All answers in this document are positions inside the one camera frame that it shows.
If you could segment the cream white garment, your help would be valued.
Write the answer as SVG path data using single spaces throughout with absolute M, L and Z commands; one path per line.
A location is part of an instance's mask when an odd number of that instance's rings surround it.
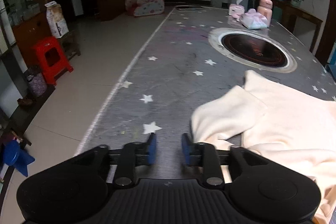
M 244 148 L 312 179 L 321 192 L 315 223 L 335 210 L 335 102 L 321 100 L 245 72 L 243 86 L 199 106 L 191 117 L 195 142 L 227 149 L 241 135 Z

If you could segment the purple patterned bin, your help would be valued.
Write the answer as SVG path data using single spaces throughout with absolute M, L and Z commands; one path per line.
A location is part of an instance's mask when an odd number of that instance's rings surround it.
M 47 84 L 39 67 L 30 67 L 25 72 L 28 85 L 36 97 L 42 96 L 47 90 Z

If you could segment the round induction cooktop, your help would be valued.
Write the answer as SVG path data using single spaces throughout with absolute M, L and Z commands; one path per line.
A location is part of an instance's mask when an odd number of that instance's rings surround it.
M 297 69 L 297 61 L 284 46 L 258 32 L 215 28 L 208 41 L 223 56 L 251 68 L 276 73 L 292 73 Z

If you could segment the blue star shaped stool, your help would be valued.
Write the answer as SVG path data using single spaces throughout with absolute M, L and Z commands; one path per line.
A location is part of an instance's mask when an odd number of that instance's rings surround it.
M 21 149 L 20 144 L 16 140 L 11 140 L 5 145 L 3 162 L 8 166 L 13 166 L 23 176 L 29 176 L 27 167 L 34 161 L 35 158 Z

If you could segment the red plastic stool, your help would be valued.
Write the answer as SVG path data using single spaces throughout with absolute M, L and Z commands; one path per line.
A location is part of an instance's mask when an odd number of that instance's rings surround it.
M 39 40 L 33 46 L 33 50 L 42 75 L 49 85 L 55 86 L 56 78 L 63 71 L 72 72 L 74 70 L 58 40 L 53 36 Z

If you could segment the wet wipes pack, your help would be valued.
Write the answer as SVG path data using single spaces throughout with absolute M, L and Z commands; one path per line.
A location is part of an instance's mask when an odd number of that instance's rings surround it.
M 249 30 L 259 30 L 268 27 L 268 19 L 255 9 L 249 9 L 246 13 L 241 14 L 239 21 Z

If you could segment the printed paper bag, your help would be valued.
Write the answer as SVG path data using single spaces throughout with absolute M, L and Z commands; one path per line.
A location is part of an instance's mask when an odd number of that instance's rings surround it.
M 57 38 L 62 38 L 69 32 L 66 20 L 62 13 L 62 7 L 55 1 L 45 4 L 46 18 L 50 26 L 51 34 Z

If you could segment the pink tissue box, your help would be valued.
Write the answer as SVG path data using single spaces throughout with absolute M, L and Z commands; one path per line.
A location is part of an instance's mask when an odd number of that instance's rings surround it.
M 240 5 L 243 0 L 236 0 L 236 3 L 229 5 L 228 15 L 235 19 L 239 19 L 241 15 L 245 13 L 245 7 Z

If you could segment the pink thermos bottle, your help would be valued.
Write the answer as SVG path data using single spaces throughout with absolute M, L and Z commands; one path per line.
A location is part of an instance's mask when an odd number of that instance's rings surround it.
M 260 0 L 257 12 L 264 15 L 267 19 L 267 27 L 270 26 L 273 14 L 273 2 L 271 0 Z

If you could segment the dark wooden side table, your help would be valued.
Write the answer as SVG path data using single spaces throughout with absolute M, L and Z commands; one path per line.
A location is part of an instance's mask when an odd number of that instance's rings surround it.
M 299 32 L 299 27 L 303 27 L 304 31 L 307 31 L 309 27 L 313 28 L 313 37 L 310 45 L 307 46 L 312 53 L 318 40 L 323 20 L 312 13 L 291 5 L 289 2 L 274 0 L 273 6 L 281 10 L 280 24 L 292 34 L 294 34 L 295 30 Z

